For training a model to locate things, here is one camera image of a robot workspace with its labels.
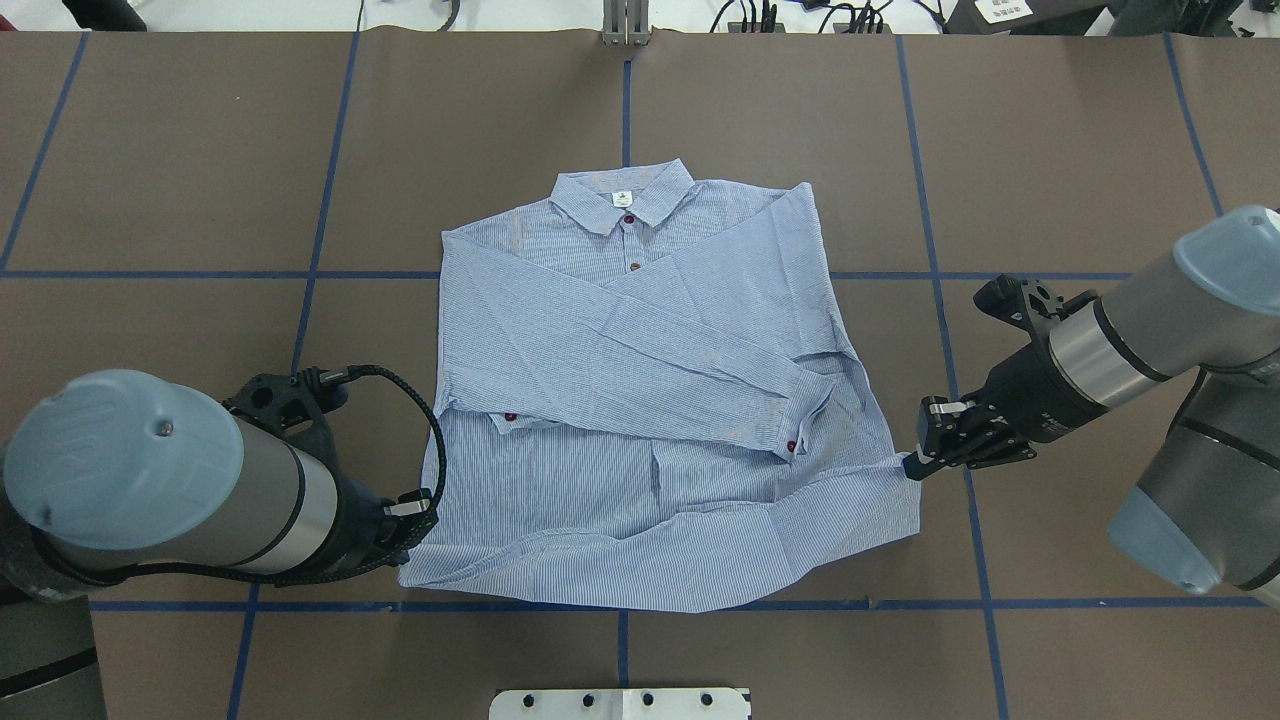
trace sticker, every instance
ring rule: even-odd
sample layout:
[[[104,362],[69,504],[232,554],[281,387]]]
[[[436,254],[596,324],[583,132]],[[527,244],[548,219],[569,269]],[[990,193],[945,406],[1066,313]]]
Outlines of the sticker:
[[[991,24],[1025,18],[1032,14],[1027,0],[974,0],[983,19]]]

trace wire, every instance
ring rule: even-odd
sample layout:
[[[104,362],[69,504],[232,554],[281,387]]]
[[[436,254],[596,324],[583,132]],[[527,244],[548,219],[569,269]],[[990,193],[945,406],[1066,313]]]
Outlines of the wire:
[[[462,9],[462,0],[449,0],[449,19],[444,20],[444,24],[439,27],[435,32],[445,32],[453,23],[458,19],[458,10]]]
[[[838,4],[838,5],[832,5],[832,6],[831,6],[831,9],[829,9],[829,10],[827,10],[827,17],[822,18],[822,24],[820,24],[820,26],[818,26],[818,33],[819,33],[819,35],[822,35],[822,32],[823,32],[824,29],[827,29],[827,20],[829,20],[829,19],[831,19],[831,15],[835,15],[835,14],[836,14],[836,10],[849,10],[849,24],[850,24],[850,26],[852,26],[852,24],[854,24],[854,18],[856,17],[856,13],[858,13],[858,8],[854,8],[854,6],[852,6],[851,4],[849,4],[849,3],[841,3],[841,4]]]
[[[911,3],[924,8],[924,12],[928,13],[931,18],[933,18],[934,24],[938,26],[938,29],[942,31],[942,35],[947,33],[947,17],[942,14],[942,0],[938,0],[937,10],[925,5],[924,0],[911,0]]]
[[[84,570],[68,562],[67,559],[52,548],[49,543],[49,538],[45,537],[44,533],[32,528],[32,542],[40,552],[41,559],[59,573],[63,573],[64,575],[68,575],[83,584],[97,587],[115,585],[128,580],[129,578],[137,578],[141,575],[160,575],[166,573],[204,575],[206,578],[220,578],[224,580],[238,580],[243,583],[273,583],[276,587],[289,587],[333,583],[364,575],[365,573],[387,565],[387,561],[394,559],[397,555],[417,547],[417,544],[422,542],[422,538],[425,538],[426,534],[431,532],[431,528],[434,528],[439,521],[436,507],[440,505],[440,498],[444,496],[445,457],[444,434],[440,432],[440,423],[436,420],[435,413],[431,411],[431,406],[422,400],[422,396],[419,395],[417,391],[408,384],[408,382],[387,368],[383,368],[381,365],[348,365],[347,374],[349,375],[349,380],[379,375],[401,388],[401,391],[403,391],[404,395],[407,395],[410,400],[417,405],[419,410],[422,411],[422,415],[426,416],[428,424],[431,425],[431,437],[435,438],[435,455],[438,461],[438,474],[435,477],[434,491],[428,492],[419,489],[401,496],[402,501],[404,501],[408,496],[429,497],[426,510],[407,525],[399,525],[396,530],[397,533],[399,533],[402,528],[408,528],[406,532],[401,533],[399,539],[396,539],[396,542],[389,546],[375,546],[378,552],[372,552],[370,556],[366,556],[367,559],[362,564],[356,568],[338,570],[334,573],[293,573],[292,570],[285,570],[284,573],[276,573],[273,575],[259,575],[228,568],[198,565],[195,562],[148,562],[146,565],[129,565],[114,570]]]
[[[1197,395],[1199,395],[1199,389],[1204,387],[1204,380],[1207,378],[1208,370],[1201,368],[1201,372],[1196,375],[1196,382],[1192,383],[1192,389],[1187,391],[1187,397],[1183,398],[1183,404],[1179,405],[1178,411],[1174,413],[1174,419],[1169,421],[1169,429],[1165,430],[1165,437],[1172,434],[1174,428],[1176,428],[1178,423],[1181,421],[1183,415],[1187,413],[1187,409],[1190,407],[1192,401],[1196,400]]]
[[[709,29],[707,32],[716,32],[716,28],[719,27],[719,19],[724,17],[724,10],[728,10],[730,5],[732,5],[733,3],[735,3],[735,0],[728,0],[727,3],[724,3],[723,5],[721,5],[721,12],[716,13],[716,19],[712,20],[712,29]]]

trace metal plate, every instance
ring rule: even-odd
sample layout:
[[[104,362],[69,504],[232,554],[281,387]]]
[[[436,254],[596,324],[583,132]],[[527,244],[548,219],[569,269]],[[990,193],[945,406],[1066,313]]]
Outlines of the metal plate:
[[[750,717],[751,691],[745,688],[504,691],[498,693],[489,706],[489,720],[750,720]]]

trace metal stand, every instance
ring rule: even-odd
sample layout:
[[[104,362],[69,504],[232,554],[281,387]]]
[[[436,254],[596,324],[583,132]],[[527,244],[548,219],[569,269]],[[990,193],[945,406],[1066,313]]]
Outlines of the metal stand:
[[[605,45],[649,45],[649,0],[604,0]]]
[[[506,691],[489,720],[750,720],[745,688]]]

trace blue tape line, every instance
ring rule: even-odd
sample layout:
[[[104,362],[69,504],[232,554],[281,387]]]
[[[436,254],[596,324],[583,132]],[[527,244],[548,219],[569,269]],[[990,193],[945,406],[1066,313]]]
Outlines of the blue tape line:
[[[618,611],[618,687],[631,687],[631,612]]]
[[[631,167],[631,60],[622,63],[622,167]]]
[[[1183,122],[1187,123],[1187,135],[1192,140],[1192,150],[1196,151],[1196,161],[1201,167],[1201,176],[1204,178],[1204,190],[1208,191],[1208,200],[1213,204],[1213,213],[1222,214],[1222,204],[1217,200],[1217,187],[1213,184],[1213,176],[1208,172],[1208,161],[1204,159],[1204,150],[1201,149],[1199,135],[1196,132],[1196,122],[1192,120],[1192,109],[1187,104],[1187,91],[1183,90],[1183,73],[1178,69],[1178,55],[1174,53],[1174,36],[1165,33],[1165,55],[1169,58],[1169,72],[1174,76],[1174,90],[1178,91],[1178,105],[1183,109]]]
[[[306,270],[5,270],[17,279],[306,279]]]
[[[1208,607],[1248,607],[1266,609],[1261,601],[1247,596],[1233,597],[1094,597],[1074,600],[992,600],[991,606],[996,610],[1110,610],[1110,609],[1135,609],[1135,607],[1180,607],[1180,609],[1208,609]]]
[[[293,340],[293,359],[289,373],[298,372],[302,360],[302,343],[306,341],[307,325],[311,323],[311,300],[315,297],[320,254],[324,252],[324,232],[329,223],[329,201],[333,197],[333,181],[338,174],[338,154],[342,151],[342,129],[347,123],[347,101],[351,99],[351,81],[356,73],[356,53],[360,50],[360,33],[351,33],[351,50],[347,53],[347,73],[342,81],[342,99],[338,101],[338,122],[333,129],[333,147],[329,150],[329,169],[324,178],[324,195],[320,197],[320,217],[316,220],[316,237],[311,246],[311,266],[307,270],[307,287],[302,293],[302,313],[298,315],[298,333]]]
[[[155,601],[155,600],[95,600],[90,602],[95,612],[243,612],[247,602],[216,601]],[[992,610],[1115,610],[1115,609],[1266,609],[1262,602],[1247,597],[1059,597],[1059,598],[992,598],[983,600],[759,600],[728,607],[719,612],[928,612]],[[253,612],[308,614],[308,612],[617,612],[612,607],[581,605],[553,605],[545,602],[476,601],[476,602],[398,602],[398,601],[257,601]]]
[[[244,612],[247,602],[218,602],[204,600],[93,600],[95,612]]]
[[[9,237],[5,240],[4,251],[0,251],[0,270],[9,265],[9,256],[13,255],[13,246],[18,242],[18,231],[22,228],[22,219],[27,215],[27,204],[36,191],[36,181],[40,179],[40,168],[45,164],[45,155],[49,154],[49,145],[54,141],[54,129],[63,117],[63,108],[67,106],[67,96],[70,95],[72,83],[76,82],[76,72],[79,61],[84,56],[84,46],[88,45],[88,33],[82,32],[79,42],[76,45],[76,54],[72,55],[72,64],[67,68],[67,78],[63,81],[63,90],[58,94],[58,102],[54,104],[54,113],[49,117],[49,126],[45,127],[45,137],[40,141],[40,150],[36,151],[36,161],[31,165],[31,174],[27,176],[27,187],[18,200],[18,209],[13,214],[13,224],[9,225]]]
[[[924,247],[929,256],[929,272],[933,281],[933,304],[938,316],[938,333],[942,340],[942,360],[946,363],[947,384],[951,397],[960,397],[956,379],[955,356],[951,350],[951,329],[947,327],[946,307],[942,296],[942,275],[938,268],[938,251],[933,240],[933,217],[929,213],[929,197],[924,187],[924,161],[920,158],[920,140],[915,126],[915,108],[911,104],[911,81],[906,69],[906,46],[902,36],[895,36],[897,46],[897,72],[902,82],[902,105],[906,110],[906,132],[911,141],[911,164],[915,169],[915,188],[920,200],[920,219],[924,228]],[[1000,662],[1000,639],[996,635],[996,614],[991,610],[991,585],[987,579],[987,559],[982,544],[982,523],[978,516],[978,497],[969,470],[964,473],[965,491],[969,496],[969,530],[973,537],[973,555],[977,560],[978,589],[983,601],[983,620],[987,626],[987,651],[991,656],[991,676],[996,691],[996,710],[1000,720],[1009,720],[1009,702],[1005,697],[1005,671]]]
[[[833,281],[989,281],[998,274],[1044,281],[1123,281],[1130,273],[1055,273],[1014,270],[972,272],[833,272]],[[439,270],[4,270],[0,278],[14,279],[316,279],[328,281],[435,281]]]
[[[227,701],[227,720],[236,720],[239,715],[239,698],[244,691],[244,671],[248,669],[248,648],[253,643],[253,620],[257,616],[253,609],[257,605],[257,593],[259,585],[256,583],[250,585],[244,624],[241,626],[241,646],[236,653],[236,673],[232,675],[232,694]]]

